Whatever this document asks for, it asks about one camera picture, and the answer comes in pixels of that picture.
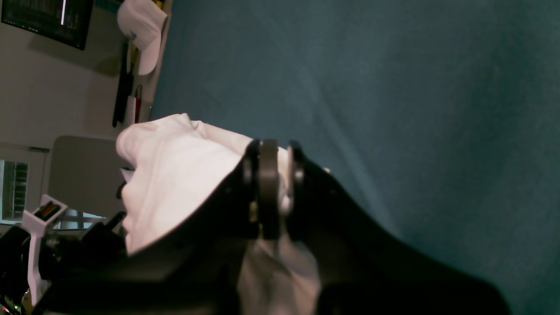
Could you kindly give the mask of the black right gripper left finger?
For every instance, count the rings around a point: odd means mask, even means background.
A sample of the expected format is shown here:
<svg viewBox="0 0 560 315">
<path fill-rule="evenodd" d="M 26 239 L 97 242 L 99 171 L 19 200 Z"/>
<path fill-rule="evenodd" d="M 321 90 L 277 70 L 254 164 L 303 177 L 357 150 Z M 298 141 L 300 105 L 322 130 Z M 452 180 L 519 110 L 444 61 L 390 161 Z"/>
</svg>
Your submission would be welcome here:
<svg viewBox="0 0 560 315">
<path fill-rule="evenodd" d="M 277 142 L 253 141 L 204 203 L 127 259 L 57 281 L 41 315 L 239 315 L 248 243 L 280 233 Z"/>
</svg>

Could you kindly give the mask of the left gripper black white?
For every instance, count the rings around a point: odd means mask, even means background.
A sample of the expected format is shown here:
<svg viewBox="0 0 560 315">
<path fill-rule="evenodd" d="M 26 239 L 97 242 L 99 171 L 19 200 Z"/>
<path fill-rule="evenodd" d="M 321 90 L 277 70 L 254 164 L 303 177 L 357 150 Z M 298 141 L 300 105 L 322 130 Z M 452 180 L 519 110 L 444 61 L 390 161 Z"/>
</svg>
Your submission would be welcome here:
<svg viewBox="0 0 560 315">
<path fill-rule="evenodd" d="M 1 313 L 30 315 L 57 279 L 106 263 L 126 251 L 116 232 L 126 217 L 94 218 L 77 235 L 63 233 L 69 207 L 48 195 L 40 207 L 24 210 L 22 222 L 1 235 Z"/>
</svg>

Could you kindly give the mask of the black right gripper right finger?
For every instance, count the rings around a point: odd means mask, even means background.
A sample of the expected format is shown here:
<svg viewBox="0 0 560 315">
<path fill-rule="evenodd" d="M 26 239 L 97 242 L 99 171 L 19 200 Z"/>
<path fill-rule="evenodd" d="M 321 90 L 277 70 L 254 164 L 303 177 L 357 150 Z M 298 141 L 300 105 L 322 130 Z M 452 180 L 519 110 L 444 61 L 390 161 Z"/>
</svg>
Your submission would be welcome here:
<svg viewBox="0 0 560 315">
<path fill-rule="evenodd" d="M 317 315 L 510 315 L 499 290 L 390 235 L 295 141 L 287 231 L 310 249 Z"/>
</svg>

